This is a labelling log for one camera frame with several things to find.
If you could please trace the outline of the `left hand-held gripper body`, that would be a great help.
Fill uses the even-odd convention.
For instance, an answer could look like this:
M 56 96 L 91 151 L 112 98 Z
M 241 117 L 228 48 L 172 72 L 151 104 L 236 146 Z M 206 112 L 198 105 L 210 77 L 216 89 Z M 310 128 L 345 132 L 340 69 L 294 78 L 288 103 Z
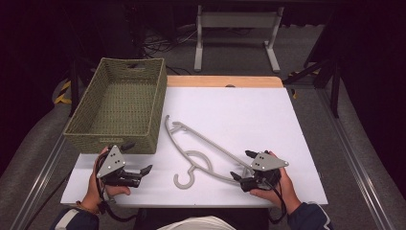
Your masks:
M 138 188 L 142 176 L 139 173 L 126 172 L 124 166 L 125 161 L 120 148 L 112 146 L 101 158 L 96 177 L 104 185 Z

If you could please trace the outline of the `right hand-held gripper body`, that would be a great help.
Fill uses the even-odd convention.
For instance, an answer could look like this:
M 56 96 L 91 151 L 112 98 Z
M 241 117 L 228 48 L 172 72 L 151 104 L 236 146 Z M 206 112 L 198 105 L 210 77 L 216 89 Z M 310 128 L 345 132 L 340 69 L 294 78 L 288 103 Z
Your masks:
M 281 179 L 280 168 L 288 165 L 287 161 L 281 160 L 269 152 L 259 152 L 250 165 L 254 172 L 253 175 L 239 181 L 242 191 L 250 192 L 253 189 L 270 191 L 275 189 Z

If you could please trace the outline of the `green woven basket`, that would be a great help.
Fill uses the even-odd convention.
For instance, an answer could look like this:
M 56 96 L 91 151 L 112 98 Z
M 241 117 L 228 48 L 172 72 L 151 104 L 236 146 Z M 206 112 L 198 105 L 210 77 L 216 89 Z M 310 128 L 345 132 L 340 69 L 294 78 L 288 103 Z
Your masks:
M 127 143 L 130 153 L 155 153 L 167 82 L 162 58 L 102 58 L 64 136 L 81 153 Z

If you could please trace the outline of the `grey plastic clothes hanger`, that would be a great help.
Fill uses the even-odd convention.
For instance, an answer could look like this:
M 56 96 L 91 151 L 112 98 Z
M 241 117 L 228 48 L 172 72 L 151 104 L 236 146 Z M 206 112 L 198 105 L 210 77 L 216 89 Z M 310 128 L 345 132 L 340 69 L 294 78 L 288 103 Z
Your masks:
M 189 167 L 189 169 L 187 171 L 187 174 L 188 174 L 190 180 L 186 184 L 182 184 L 179 181 L 178 174 L 176 174 L 173 177 L 173 183 L 178 189 L 187 190 L 194 184 L 194 181 L 195 181 L 194 171 L 195 170 L 200 170 L 203 173 L 205 173 L 211 177 L 225 181 L 227 183 L 236 183 L 236 181 L 232 177 L 227 177 L 225 175 L 221 175 L 221 174 L 215 172 L 213 163 L 211 162 L 210 158 L 205 153 L 203 153 L 199 150 L 195 150 L 195 149 L 192 149 L 192 150 L 182 149 L 181 146 L 179 145 L 179 143 L 174 138 L 174 133 L 179 130 L 184 130 L 184 131 L 191 133 L 192 135 L 194 135 L 195 137 L 198 137 L 199 139 L 201 139 L 202 141 L 204 141 L 211 147 L 219 150 L 223 154 L 227 155 L 229 158 L 233 159 L 243 168 L 243 170 L 242 170 L 243 175 L 253 175 L 254 174 L 254 170 L 248 164 L 246 164 L 245 162 L 243 162 L 242 160 L 237 158 L 234 154 L 230 153 L 229 151 L 227 151 L 226 149 L 224 149 L 223 147 L 221 147 L 214 141 L 210 140 L 203 134 L 194 130 L 190 126 L 187 126 L 186 124 L 184 124 L 182 122 L 172 122 L 172 126 L 170 126 L 169 118 L 170 118 L 170 115 L 167 115 L 164 119 L 165 129 L 167 131 L 167 134 L 168 134 L 170 140 L 172 141 L 172 143 L 174 144 L 175 148 L 178 150 L 178 152 L 191 164 L 191 166 Z

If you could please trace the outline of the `person's right hand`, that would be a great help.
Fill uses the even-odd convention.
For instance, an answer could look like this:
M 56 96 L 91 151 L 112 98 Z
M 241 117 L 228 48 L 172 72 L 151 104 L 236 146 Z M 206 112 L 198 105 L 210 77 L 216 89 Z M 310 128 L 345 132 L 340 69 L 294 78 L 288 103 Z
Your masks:
M 276 187 L 276 190 L 280 196 L 278 196 L 274 191 L 264 191 L 260 189 L 251 190 L 250 194 L 252 196 L 269 200 L 280 209 L 282 208 L 282 203 L 284 202 L 286 213 L 291 215 L 302 204 L 302 202 L 298 199 L 292 180 L 287 175 L 285 168 L 280 168 L 280 173 L 280 183 Z

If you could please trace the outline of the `person's left hand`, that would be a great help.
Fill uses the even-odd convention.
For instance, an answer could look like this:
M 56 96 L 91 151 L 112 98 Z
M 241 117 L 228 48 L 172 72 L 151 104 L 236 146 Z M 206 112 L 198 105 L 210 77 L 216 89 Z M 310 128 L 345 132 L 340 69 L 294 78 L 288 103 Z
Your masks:
M 95 175 L 96 166 L 97 163 L 94 163 L 93 171 L 89 177 L 86 195 L 80 202 L 80 207 L 92 214 L 98 214 L 100 212 L 99 204 L 102 202 L 97 187 L 97 177 Z M 130 189 L 126 186 L 106 186 L 105 190 L 109 196 L 130 195 Z

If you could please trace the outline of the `white table board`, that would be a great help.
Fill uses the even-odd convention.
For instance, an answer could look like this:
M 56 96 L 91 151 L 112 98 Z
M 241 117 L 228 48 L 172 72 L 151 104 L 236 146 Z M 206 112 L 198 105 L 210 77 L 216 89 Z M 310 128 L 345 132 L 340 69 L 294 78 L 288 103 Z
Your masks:
M 237 158 L 251 163 L 246 150 L 271 150 L 289 163 L 286 170 L 300 200 L 327 203 L 327 197 L 305 141 L 292 103 L 283 88 L 170 87 L 167 90 L 157 151 L 129 154 L 128 171 L 151 165 L 138 188 L 130 195 L 118 195 L 117 205 L 125 208 L 264 208 L 268 201 L 243 192 L 236 183 L 195 170 L 194 184 L 178 189 L 173 177 L 186 184 L 191 164 L 178 152 L 165 129 L 165 117 L 182 122 L 214 141 Z M 184 150 L 205 153 L 214 171 L 231 177 L 242 167 L 191 133 L 179 130 L 174 138 Z

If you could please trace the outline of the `person's dark lap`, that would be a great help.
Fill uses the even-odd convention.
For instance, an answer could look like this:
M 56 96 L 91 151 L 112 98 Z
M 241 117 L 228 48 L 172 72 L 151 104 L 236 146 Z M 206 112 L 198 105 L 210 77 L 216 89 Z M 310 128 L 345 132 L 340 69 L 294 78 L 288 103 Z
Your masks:
M 266 208 L 150 208 L 140 209 L 133 230 L 157 230 L 168 224 L 188 218 L 214 216 L 236 230 L 268 230 Z

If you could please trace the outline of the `person's white shirt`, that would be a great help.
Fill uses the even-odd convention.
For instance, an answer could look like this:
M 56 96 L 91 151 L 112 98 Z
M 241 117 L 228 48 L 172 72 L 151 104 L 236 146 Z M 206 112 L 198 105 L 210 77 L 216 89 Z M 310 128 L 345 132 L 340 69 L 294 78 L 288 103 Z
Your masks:
M 157 230 L 236 230 L 236 228 L 221 218 L 207 216 L 186 218 L 160 227 Z

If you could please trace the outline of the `black metal stand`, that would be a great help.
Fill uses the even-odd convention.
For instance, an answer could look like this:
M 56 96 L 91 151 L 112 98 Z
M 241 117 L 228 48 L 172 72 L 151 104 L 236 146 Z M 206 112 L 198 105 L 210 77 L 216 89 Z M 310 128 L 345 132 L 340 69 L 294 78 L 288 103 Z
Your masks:
M 284 85 L 293 84 L 300 79 L 310 75 L 314 71 L 317 71 L 315 79 L 312 85 L 316 89 L 322 89 L 327 86 L 329 81 L 331 81 L 331 92 L 329 99 L 330 110 L 335 118 L 339 118 L 338 115 L 338 97 L 339 97 L 339 87 L 340 87 L 340 67 L 337 59 L 325 59 L 320 62 L 316 62 L 304 70 L 295 73 L 292 72 L 291 76 L 286 80 L 283 80 Z
M 71 82 L 71 112 L 75 113 L 79 105 L 79 84 L 87 87 L 96 72 L 97 64 L 85 57 L 76 57 L 70 65 L 69 81 Z

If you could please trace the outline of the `yellow black floor tape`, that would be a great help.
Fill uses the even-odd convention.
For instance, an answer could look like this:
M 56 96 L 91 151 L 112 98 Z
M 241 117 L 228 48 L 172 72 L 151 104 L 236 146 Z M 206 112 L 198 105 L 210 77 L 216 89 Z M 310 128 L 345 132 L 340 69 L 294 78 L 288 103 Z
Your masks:
M 65 83 L 62 84 L 60 91 L 54 100 L 54 104 L 71 104 L 72 103 L 71 99 L 65 97 L 65 94 L 67 93 L 70 86 L 71 86 L 71 82 L 69 80 L 66 80 Z

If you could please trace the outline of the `metal floor rail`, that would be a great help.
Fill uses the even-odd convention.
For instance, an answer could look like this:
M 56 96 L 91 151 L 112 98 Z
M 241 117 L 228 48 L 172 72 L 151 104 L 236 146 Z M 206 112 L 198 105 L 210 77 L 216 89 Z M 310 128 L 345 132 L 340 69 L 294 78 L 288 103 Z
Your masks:
M 355 149 L 350 143 L 350 139 L 340 121 L 336 118 L 330 109 L 329 96 L 323 89 L 317 89 L 316 94 L 326 112 L 329 122 L 338 136 L 341 143 L 345 158 L 358 185 L 360 193 L 364 198 L 371 214 L 372 218 L 378 228 L 378 230 L 395 230 L 392 221 L 384 211 L 381 201 L 378 197 L 376 189 L 374 188 L 372 181 L 362 165 L 361 161 L 356 155 Z
M 27 230 L 46 206 L 47 201 L 52 197 L 52 195 L 49 195 L 42 204 L 39 203 L 56 169 L 65 143 L 65 137 L 60 134 L 51 152 L 48 154 L 40 173 L 34 180 L 34 184 L 15 217 L 10 230 Z

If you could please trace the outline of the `white metal stand frame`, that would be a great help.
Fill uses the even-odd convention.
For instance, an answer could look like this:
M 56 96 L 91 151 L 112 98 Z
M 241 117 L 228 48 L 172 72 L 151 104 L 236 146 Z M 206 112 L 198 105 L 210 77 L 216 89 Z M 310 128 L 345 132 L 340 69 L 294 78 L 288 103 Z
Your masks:
M 274 44 L 281 25 L 283 11 L 284 7 L 266 12 L 214 12 L 203 11 L 203 7 L 199 5 L 196 17 L 196 48 L 193 70 L 195 72 L 202 70 L 204 28 L 248 28 L 270 30 L 270 38 L 265 40 L 263 45 L 272 71 L 279 73 L 281 68 L 274 52 Z

